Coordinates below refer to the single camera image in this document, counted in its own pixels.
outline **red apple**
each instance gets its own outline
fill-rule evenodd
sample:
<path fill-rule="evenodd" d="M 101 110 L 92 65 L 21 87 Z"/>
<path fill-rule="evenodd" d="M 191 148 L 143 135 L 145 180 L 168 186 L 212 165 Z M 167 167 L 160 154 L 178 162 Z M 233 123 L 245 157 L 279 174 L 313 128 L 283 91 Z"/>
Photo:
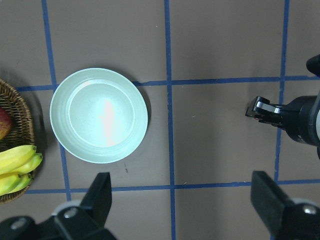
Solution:
<path fill-rule="evenodd" d="M 12 119 L 9 113 L 0 107 L 0 140 L 8 135 L 12 128 Z"/>

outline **banana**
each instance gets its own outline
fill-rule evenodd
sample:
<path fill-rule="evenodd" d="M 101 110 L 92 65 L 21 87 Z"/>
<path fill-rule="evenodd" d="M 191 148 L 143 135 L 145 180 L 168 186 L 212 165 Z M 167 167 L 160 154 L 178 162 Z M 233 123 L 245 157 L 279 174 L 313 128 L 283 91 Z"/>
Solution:
<path fill-rule="evenodd" d="M 0 174 L 24 165 L 36 153 L 36 150 L 34 145 L 21 145 L 0 152 Z"/>
<path fill-rule="evenodd" d="M 31 175 L 29 173 L 22 175 L 20 177 L 20 181 L 18 185 L 13 190 L 9 191 L 8 194 L 12 194 L 24 189 L 26 186 L 29 185 L 30 182 L 31 182 Z"/>
<path fill-rule="evenodd" d="M 0 175 L 0 196 L 12 191 L 20 182 L 20 175 L 7 173 Z"/>
<path fill-rule="evenodd" d="M 40 165 L 42 159 L 42 153 L 35 153 L 24 165 L 15 168 L 8 173 L 19 173 L 20 175 L 30 173 Z"/>

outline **metal screw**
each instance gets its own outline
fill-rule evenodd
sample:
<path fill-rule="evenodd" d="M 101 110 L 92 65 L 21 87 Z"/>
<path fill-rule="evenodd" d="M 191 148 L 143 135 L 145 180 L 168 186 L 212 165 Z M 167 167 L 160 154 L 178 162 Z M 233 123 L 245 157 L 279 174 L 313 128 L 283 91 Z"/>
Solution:
<path fill-rule="evenodd" d="M 21 228 L 23 225 L 25 225 L 26 222 L 27 222 L 27 219 L 25 219 L 24 217 L 20 217 L 17 221 L 12 223 L 10 227 L 12 230 L 16 230 L 18 228 Z"/>
<path fill-rule="evenodd" d="M 312 214 L 312 215 L 315 215 L 317 213 L 317 209 L 316 207 L 312 206 L 312 205 L 304 205 L 302 207 L 303 211 L 306 213 L 306 214 Z"/>
<path fill-rule="evenodd" d="M 74 217 L 77 214 L 77 212 L 78 212 L 78 209 L 76 207 L 72 207 L 68 211 L 66 211 L 63 216 L 66 219 L 70 219 L 70 218 Z"/>

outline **floor tile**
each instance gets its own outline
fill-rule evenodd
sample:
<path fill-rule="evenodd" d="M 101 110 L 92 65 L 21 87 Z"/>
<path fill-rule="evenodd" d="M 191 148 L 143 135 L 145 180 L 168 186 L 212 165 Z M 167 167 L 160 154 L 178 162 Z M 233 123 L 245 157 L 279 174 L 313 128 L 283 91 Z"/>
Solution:
<path fill-rule="evenodd" d="M 291 0 L 287 34 L 286 75 L 313 76 L 306 68 L 308 59 L 320 54 L 320 15 L 317 0 Z"/>
<path fill-rule="evenodd" d="M 164 1 L 49 0 L 48 12 L 58 83 L 93 67 L 166 80 Z"/>
<path fill-rule="evenodd" d="M 314 96 L 320 81 L 288 81 L 285 83 L 284 104 L 300 96 Z M 293 141 L 285 131 L 281 134 L 279 180 L 320 179 L 320 160 L 315 146 Z"/>
<path fill-rule="evenodd" d="M 273 175 L 277 129 L 245 116 L 256 96 L 278 101 L 279 83 L 172 88 L 175 184 L 250 181 Z"/>
<path fill-rule="evenodd" d="M 170 1 L 172 79 L 280 75 L 283 0 Z"/>
<path fill-rule="evenodd" d="M 51 84 L 41 1 L 0 2 L 0 78 L 16 86 Z"/>
<path fill-rule="evenodd" d="M 72 200 L 81 200 L 84 195 L 72 193 L 71 196 Z M 171 239 L 170 191 L 112 192 L 105 227 L 119 240 Z"/>
<path fill-rule="evenodd" d="M 250 187 L 179 189 L 175 192 L 177 240 L 270 239 L 250 202 Z"/>
<path fill-rule="evenodd" d="M 166 86 L 139 87 L 150 116 L 146 135 L 128 157 L 113 163 L 94 164 L 66 153 L 71 188 L 88 188 L 99 172 L 110 172 L 114 187 L 168 185 L 168 102 Z"/>
<path fill-rule="evenodd" d="M 49 112 L 53 91 L 25 91 L 20 95 L 30 107 L 37 152 L 43 154 L 43 164 L 39 167 L 30 189 L 64 189 L 60 147 L 50 124 Z"/>
<path fill-rule="evenodd" d="M 0 222 L 15 216 L 29 216 L 38 224 L 47 220 L 56 207 L 66 201 L 64 193 L 24 194 L 0 205 Z"/>

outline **yellow banana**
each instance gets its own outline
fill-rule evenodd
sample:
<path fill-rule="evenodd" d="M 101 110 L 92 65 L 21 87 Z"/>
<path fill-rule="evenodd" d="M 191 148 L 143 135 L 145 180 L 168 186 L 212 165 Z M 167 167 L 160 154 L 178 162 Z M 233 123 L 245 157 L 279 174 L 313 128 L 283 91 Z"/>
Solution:
<path fill-rule="evenodd" d="M 18 185 L 13 190 L 8 192 L 8 194 L 12 194 L 12 193 L 15 193 L 17 191 L 24 189 L 26 186 L 28 186 L 28 184 L 30 182 L 31 182 L 31 175 L 29 173 L 22 175 L 20 177 L 20 181 L 19 181 Z"/>
<path fill-rule="evenodd" d="M 12 191 L 20 182 L 20 175 L 7 173 L 0 175 L 0 196 Z"/>
<path fill-rule="evenodd" d="M 40 165 L 42 159 L 42 153 L 35 153 L 24 165 L 9 171 L 9 173 L 19 173 L 20 175 L 30 173 Z"/>
<path fill-rule="evenodd" d="M 21 145 L 0 152 L 0 174 L 24 165 L 36 153 L 36 150 L 34 145 Z"/>

